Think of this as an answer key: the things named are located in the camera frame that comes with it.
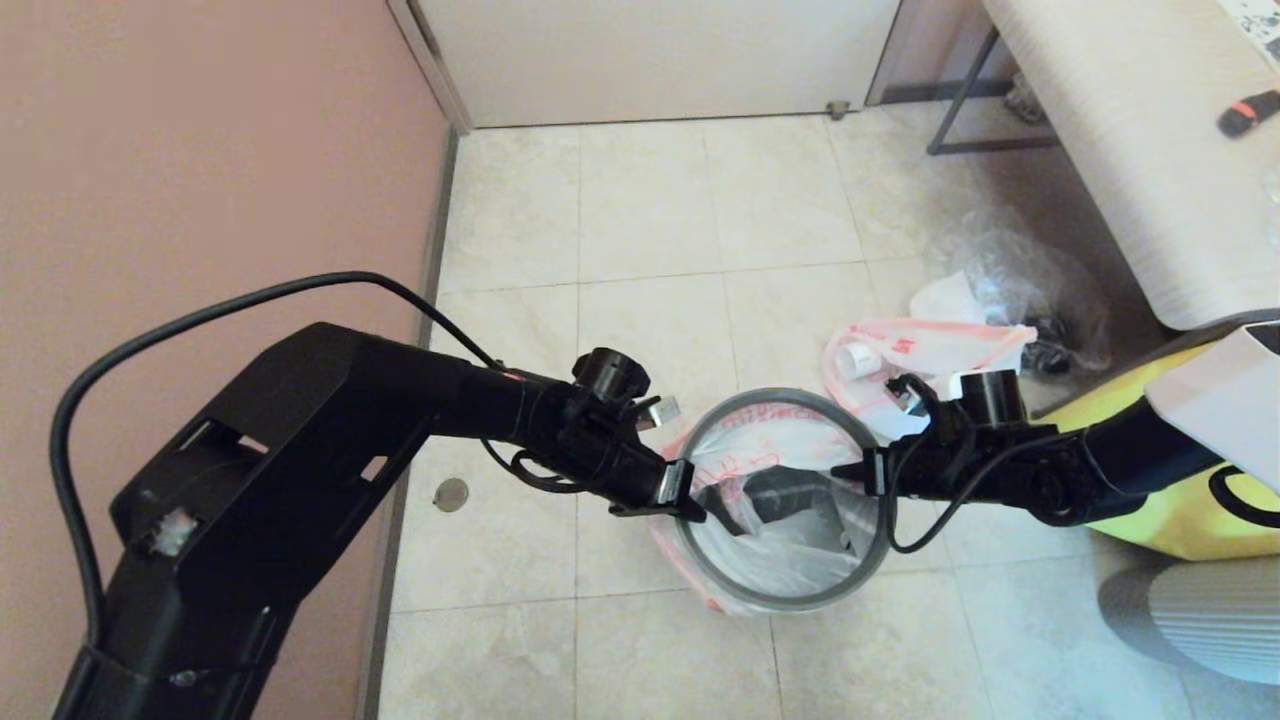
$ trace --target trash can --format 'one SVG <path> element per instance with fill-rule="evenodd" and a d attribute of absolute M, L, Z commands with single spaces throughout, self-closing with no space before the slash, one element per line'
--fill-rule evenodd
<path fill-rule="evenodd" d="M 731 397 L 666 451 L 694 464 L 707 521 L 658 518 L 654 537 L 712 609 L 826 607 L 856 591 L 888 550 L 883 500 L 829 473 L 874 445 L 861 423 L 809 392 Z"/>

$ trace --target metal table leg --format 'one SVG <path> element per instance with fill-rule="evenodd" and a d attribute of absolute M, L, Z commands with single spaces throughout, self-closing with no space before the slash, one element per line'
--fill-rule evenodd
<path fill-rule="evenodd" d="M 982 49 L 978 50 L 978 56 L 974 58 L 973 65 L 969 68 L 969 74 L 965 76 L 964 82 L 960 85 L 960 91 L 951 101 L 951 106 L 947 108 L 947 115 L 942 118 L 942 127 L 940 127 L 938 133 L 933 136 L 933 142 L 929 142 L 928 147 L 929 155 L 955 155 L 957 152 L 988 152 L 993 150 L 1029 150 L 1032 147 L 1053 147 L 1056 145 L 1060 145 L 1056 137 L 1028 137 L 1021 140 L 978 140 L 973 142 L 952 142 L 950 145 L 945 143 L 947 133 L 951 131 L 951 126 L 956 120 L 956 115 L 960 114 L 960 106 L 964 105 L 964 101 L 969 99 L 969 92 L 973 91 L 973 85 L 978 82 L 978 73 L 982 72 L 982 67 L 986 65 L 987 59 L 991 58 L 991 51 L 996 49 L 997 40 L 1000 40 L 1000 29 L 992 26 L 991 32 L 987 33 L 987 38 L 983 40 L 982 42 Z"/>

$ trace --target beige tile floor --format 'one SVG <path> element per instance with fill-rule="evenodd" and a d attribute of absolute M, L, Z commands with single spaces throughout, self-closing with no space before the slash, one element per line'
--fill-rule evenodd
<path fill-rule="evenodd" d="M 477 132 L 461 146 L 439 305 L 532 372 L 567 377 L 577 354 L 617 347 L 687 424 L 741 389 L 820 392 L 833 329 L 905 314 L 922 246 L 977 206 L 1012 202 L 1046 241 L 1096 268 L 1115 259 L 1061 150 L 928 158 L 941 111 Z M 960 132 L 980 132 L 983 113 L 1002 122 L 978 108 Z M 1107 283 L 1130 307 L 1123 284 Z M 443 333 L 433 347 L 465 355 Z M 430 501 L 449 477 L 471 486 L 454 514 Z M 934 518 L 909 505 L 902 533 Z M 381 716 L 1280 716 L 1274 689 L 1179 673 L 1110 634 L 1094 585 L 1144 560 L 969 507 L 835 607 L 727 618 L 685 589 L 643 521 L 529 489 L 474 442 L 433 439 L 412 469 Z"/>

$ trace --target yellow bag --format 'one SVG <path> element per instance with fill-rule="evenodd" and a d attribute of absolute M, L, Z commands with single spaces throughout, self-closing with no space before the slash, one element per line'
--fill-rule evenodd
<path fill-rule="evenodd" d="M 1130 370 L 1044 418 L 1061 430 L 1098 423 L 1124 410 L 1151 380 L 1207 350 L 1202 345 Z M 1212 468 L 1152 493 L 1142 510 L 1089 527 L 1108 536 L 1181 557 L 1222 560 L 1280 553 L 1280 530 L 1245 523 L 1219 506 L 1208 491 Z M 1280 497 L 1248 475 L 1234 475 L 1231 491 L 1262 510 L 1280 510 Z"/>

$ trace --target white door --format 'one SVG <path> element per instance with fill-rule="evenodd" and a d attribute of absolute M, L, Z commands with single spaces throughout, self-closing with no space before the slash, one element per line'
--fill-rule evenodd
<path fill-rule="evenodd" d="M 477 127 L 861 108 L 899 0 L 416 0 Z"/>

